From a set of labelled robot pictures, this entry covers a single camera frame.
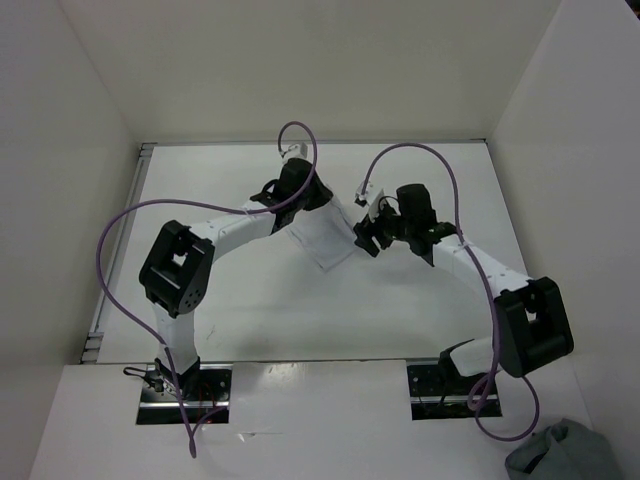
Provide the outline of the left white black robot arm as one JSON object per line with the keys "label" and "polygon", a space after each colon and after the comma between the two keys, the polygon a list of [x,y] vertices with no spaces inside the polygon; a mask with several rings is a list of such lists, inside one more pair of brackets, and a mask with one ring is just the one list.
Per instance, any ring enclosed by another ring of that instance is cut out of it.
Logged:
{"label": "left white black robot arm", "polygon": [[311,167],[301,158],[286,161],[280,176],[252,195],[237,214],[191,226],[176,220],[162,226],[139,281],[162,338],[156,370],[176,399],[192,397],[199,387],[194,312],[205,297],[213,264],[253,240],[283,230],[298,212],[329,205],[334,194]]}

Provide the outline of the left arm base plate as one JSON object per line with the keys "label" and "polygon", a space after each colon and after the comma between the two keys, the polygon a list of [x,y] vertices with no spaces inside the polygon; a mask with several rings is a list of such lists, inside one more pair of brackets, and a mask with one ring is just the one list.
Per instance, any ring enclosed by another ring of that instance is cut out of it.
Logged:
{"label": "left arm base plate", "polygon": [[[136,417],[137,425],[176,425],[182,423],[179,404],[154,365],[125,367],[125,375],[142,380]],[[202,417],[206,424],[226,424],[232,385],[231,364],[203,364],[195,385],[184,396],[187,419],[195,425]]]}

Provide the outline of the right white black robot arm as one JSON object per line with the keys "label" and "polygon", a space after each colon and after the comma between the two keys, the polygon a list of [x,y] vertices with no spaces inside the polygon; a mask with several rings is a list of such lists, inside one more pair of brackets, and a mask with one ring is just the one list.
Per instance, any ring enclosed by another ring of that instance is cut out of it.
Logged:
{"label": "right white black robot arm", "polygon": [[464,341],[443,352],[449,360],[438,369],[443,389],[462,392],[473,376],[491,368],[522,378],[573,352],[573,335],[555,281],[512,270],[461,240],[454,224],[438,220],[425,186],[400,187],[396,198],[396,205],[390,205],[384,192],[371,185],[356,193],[356,204],[367,210],[354,227],[356,245],[376,257],[396,241],[406,243],[427,264],[487,299],[497,329],[487,338]]}

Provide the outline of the white skirt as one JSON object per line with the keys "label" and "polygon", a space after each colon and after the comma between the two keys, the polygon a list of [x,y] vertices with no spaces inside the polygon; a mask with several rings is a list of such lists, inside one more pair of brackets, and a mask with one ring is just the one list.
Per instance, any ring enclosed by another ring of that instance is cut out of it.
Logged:
{"label": "white skirt", "polygon": [[337,196],[318,209],[298,213],[286,232],[324,272],[338,266],[356,251],[356,236],[350,218]]}

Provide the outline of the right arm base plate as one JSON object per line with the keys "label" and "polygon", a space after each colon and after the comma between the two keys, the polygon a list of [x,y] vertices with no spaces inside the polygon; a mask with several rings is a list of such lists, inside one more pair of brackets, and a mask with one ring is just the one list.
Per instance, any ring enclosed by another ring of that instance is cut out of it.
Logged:
{"label": "right arm base plate", "polygon": [[436,359],[406,363],[413,421],[473,418],[468,394],[482,374],[459,377],[445,374]]}

